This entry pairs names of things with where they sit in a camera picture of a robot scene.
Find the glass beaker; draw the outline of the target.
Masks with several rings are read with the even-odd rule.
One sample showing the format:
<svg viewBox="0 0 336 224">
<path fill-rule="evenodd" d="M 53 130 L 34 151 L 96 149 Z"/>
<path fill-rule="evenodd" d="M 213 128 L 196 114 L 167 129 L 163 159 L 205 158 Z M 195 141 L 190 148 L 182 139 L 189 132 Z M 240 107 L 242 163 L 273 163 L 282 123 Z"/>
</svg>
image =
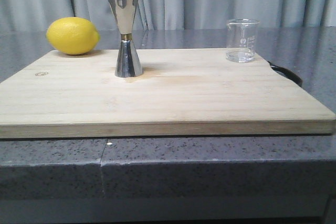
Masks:
<svg viewBox="0 0 336 224">
<path fill-rule="evenodd" d="M 227 21 L 227 60 L 237 63 L 254 60 L 259 24 L 259 20 L 248 18 Z"/>
</svg>

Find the steel double jigger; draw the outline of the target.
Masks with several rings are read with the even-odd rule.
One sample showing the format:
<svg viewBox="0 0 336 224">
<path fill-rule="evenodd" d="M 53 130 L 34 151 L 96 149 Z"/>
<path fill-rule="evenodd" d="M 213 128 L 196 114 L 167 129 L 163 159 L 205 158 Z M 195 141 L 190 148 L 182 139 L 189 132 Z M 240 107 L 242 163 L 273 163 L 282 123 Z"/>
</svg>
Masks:
<svg viewBox="0 0 336 224">
<path fill-rule="evenodd" d="M 108 2 L 121 37 L 115 75 L 120 78 L 138 77 L 143 70 L 132 38 L 138 0 L 108 0 Z"/>
</svg>

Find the wooden cutting board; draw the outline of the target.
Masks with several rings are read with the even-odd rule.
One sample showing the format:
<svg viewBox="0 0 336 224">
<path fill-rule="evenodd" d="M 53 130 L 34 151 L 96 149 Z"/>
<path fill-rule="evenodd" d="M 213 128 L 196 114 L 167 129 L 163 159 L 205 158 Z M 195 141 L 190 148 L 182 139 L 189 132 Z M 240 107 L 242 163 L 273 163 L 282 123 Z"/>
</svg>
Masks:
<svg viewBox="0 0 336 224">
<path fill-rule="evenodd" d="M 261 56 L 223 48 L 141 49 L 118 78 L 116 50 L 51 51 L 1 83 L 1 138 L 329 134 L 335 114 Z"/>
</svg>

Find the yellow lemon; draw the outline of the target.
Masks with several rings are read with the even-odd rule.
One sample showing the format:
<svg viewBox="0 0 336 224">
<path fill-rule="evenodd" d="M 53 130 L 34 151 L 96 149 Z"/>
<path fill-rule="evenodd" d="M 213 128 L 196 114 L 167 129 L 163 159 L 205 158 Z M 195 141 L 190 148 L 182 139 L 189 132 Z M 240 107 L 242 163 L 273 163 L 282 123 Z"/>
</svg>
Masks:
<svg viewBox="0 0 336 224">
<path fill-rule="evenodd" d="M 91 21 L 80 17 L 65 17 L 48 27 L 46 38 L 60 52 L 81 55 L 97 45 L 100 35 Z"/>
</svg>

